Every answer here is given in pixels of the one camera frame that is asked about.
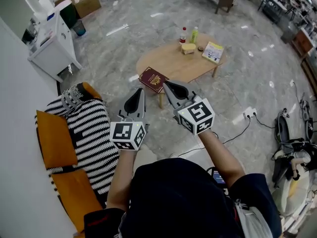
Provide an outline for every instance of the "oval wooden table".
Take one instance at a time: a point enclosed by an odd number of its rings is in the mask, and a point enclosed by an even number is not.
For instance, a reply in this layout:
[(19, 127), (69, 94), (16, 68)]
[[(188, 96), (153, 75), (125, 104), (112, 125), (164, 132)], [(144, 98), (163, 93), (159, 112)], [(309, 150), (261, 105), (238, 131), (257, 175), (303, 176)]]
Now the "oval wooden table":
[[(137, 62), (137, 73), (140, 76), (147, 67), (151, 67), (169, 79), (189, 83), (213, 69), (212, 77), (215, 77), (218, 67), (226, 61), (226, 55), (224, 51), (219, 64), (203, 58), (203, 52), (199, 52), (197, 48), (205, 48), (208, 42), (219, 44), (213, 37), (199, 33), (193, 54), (184, 55), (181, 52), (178, 41), (153, 49), (140, 57)], [(159, 106), (161, 109), (163, 108), (163, 96), (164, 91), (162, 90), (159, 93)]]

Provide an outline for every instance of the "green bottle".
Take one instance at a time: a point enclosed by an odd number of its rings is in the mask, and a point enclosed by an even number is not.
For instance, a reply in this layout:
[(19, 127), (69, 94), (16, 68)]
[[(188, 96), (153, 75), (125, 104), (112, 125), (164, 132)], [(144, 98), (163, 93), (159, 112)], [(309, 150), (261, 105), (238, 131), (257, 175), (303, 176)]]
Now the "green bottle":
[(195, 26), (195, 28), (193, 29), (193, 32), (192, 32), (192, 37), (190, 38), (190, 43), (196, 43), (197, 41), (197, 37), (198, 37), (198, 27)]

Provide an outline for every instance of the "marble floor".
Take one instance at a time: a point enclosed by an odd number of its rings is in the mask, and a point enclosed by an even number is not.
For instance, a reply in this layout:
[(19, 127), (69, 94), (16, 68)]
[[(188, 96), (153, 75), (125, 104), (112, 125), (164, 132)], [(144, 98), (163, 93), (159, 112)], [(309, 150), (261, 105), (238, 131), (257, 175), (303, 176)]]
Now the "marble floor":
[[(191, 82), (216, 112), (212, 129), (220, 141), (235, 137), (248, 125), (247, 120), (237, 119), (247, 107), (256, 108), (258, 118), (271, 126), (278, 112), (287, 108), (291, 137), (304, 137), (304, 124), (290, 81), (295, 81), (299, 98), (306, 93), (314, 116), (315, 98), (297, 54), (280, 39), (282, 31), (257, 11), (260, 0), (236, 0), (229, 13), (219, 10), (218, 14), (209, 0), (117, 0), (114, 5), (115, 1), (101, 0), (102, 8), (83, 19), (86, 34), (74, 36), (75, 53), (83, 69), (74, 69), (73, 74), (63, 72), (62, 90), (89, 82), (107, 102), (113, 118), (120, 98), (143, 86), (138, 80), (129, 80), (136, 74), (141, 55), (179, 38), (183, 26), (198, 26), (200, 32), (222, 44), (227, 53), (227, 62), (218, 69), (216, 78), (210, 72)], [(125, 24), (128, 26), (107, 35)], [(151, 125), (145, 143), (159, 159), (201, 147), (197, 137), (172, 119), (167, 99), (162, 110), (156, 95), (149, 90), (146, 95), (146, 118)], [(264, 173), (270, 180), (270, 158), (277, 148), (272, 129), (252, 119), (245, 133), (226, 143), (226, 147), (246, 172)], [(211, 165), (207, 158), (200, 162), (204, 168)]]

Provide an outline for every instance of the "maroon book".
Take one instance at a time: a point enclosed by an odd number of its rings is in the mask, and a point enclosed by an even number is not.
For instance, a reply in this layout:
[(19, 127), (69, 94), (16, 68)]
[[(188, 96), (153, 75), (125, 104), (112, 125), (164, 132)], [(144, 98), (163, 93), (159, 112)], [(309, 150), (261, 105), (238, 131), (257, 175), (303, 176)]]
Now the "maroon book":
[(168, 78), (151, 67), (147, 67), (139, 77), (139, 80), (153, 91), (159, 93), (163, 89), (163, 83), (168, 80)]

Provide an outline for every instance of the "bottle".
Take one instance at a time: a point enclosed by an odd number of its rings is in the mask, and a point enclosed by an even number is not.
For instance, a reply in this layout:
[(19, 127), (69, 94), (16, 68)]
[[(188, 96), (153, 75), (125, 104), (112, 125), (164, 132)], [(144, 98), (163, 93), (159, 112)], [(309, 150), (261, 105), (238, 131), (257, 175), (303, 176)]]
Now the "bottle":
[(186, 27), (183, 27), (183, 31), (180, 34), (179, 37), (179, 44), (184, 44), (186, 42)]
[(198, 27), (195, 26), (195, 28), (193, 29), (193, 32), (192, 32), (192, 37), (190, 39), (190, 43), (196, 43), (197, 41), (197, 36), (198, 36)]

